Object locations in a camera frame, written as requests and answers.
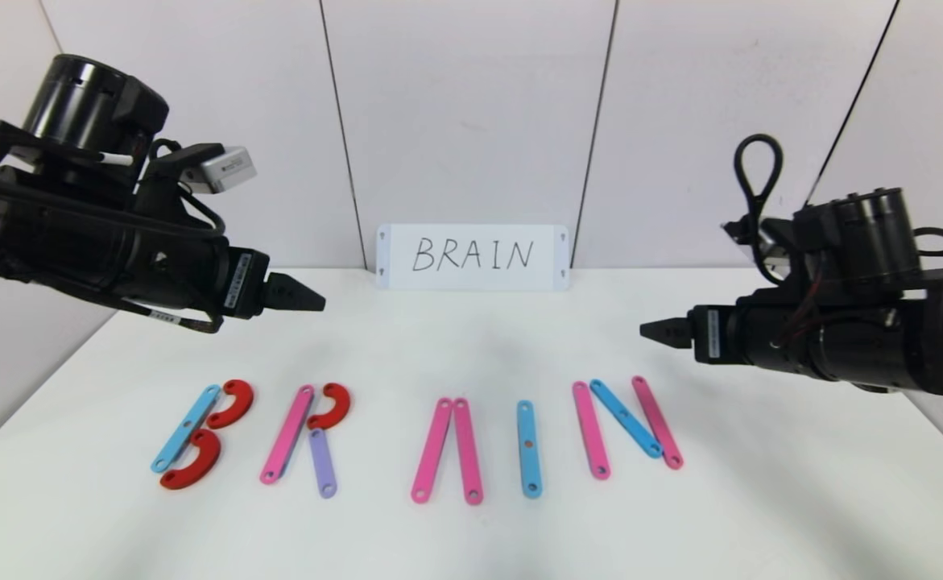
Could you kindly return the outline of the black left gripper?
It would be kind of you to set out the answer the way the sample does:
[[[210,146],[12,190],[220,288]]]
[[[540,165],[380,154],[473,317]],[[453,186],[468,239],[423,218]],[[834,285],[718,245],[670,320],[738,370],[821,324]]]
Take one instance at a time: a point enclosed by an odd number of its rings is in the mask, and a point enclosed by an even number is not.
[[[280,272],[268,257],[225,235],[192,238],[128,228],[122,236],[122,309],[172,325],[221,325],[265,309],[323,312],[326,298]]]

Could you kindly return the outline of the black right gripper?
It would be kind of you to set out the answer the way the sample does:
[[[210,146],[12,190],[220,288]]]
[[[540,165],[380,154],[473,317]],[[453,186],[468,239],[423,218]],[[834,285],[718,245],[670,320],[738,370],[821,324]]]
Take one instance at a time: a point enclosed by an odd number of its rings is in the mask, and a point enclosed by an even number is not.
[[[642,338],[677,350],[693,348],[699,363],[710,366],[752,366],[769,371],[808,375],[806,345],[772,345],[791,311],[754,305],[698,305],[689,318],[643,323]]]

